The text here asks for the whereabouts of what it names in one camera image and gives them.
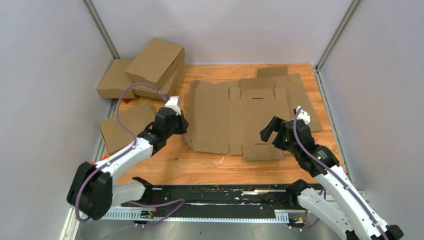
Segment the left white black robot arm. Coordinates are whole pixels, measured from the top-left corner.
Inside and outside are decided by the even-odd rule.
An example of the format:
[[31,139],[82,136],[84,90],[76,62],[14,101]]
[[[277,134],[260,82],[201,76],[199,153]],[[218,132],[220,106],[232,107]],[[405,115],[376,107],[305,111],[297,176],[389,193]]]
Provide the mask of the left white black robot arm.
[[95,164],[80,164],[66,201],[92,220],[99,220],[111,207],[130,201],[142,207],[149,206],[153,201],[153,193],[141,178],[136,177],[120,184],[117,180],[136,164],[160,151],[171,136],[187,133],[188,125],[179,107],[160,108],[154,121],[128,146]]

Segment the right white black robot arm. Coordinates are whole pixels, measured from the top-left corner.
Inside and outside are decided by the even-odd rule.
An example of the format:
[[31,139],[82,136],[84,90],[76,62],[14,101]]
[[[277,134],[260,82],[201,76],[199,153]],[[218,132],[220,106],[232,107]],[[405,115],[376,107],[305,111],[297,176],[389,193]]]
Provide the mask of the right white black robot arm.
[[299,179],[285,189],[290,208],[302,207],[313,213],[342,240],[400,240],[404,236],[398,225],[389,225],[367,204],[332,151],[315,143],[310,127],[302,119],[285,121],[274,116],[260,131],[261,140],[267,142],[273,132],[277,135],[272,144],[290,152],[337,204],[329,203]]

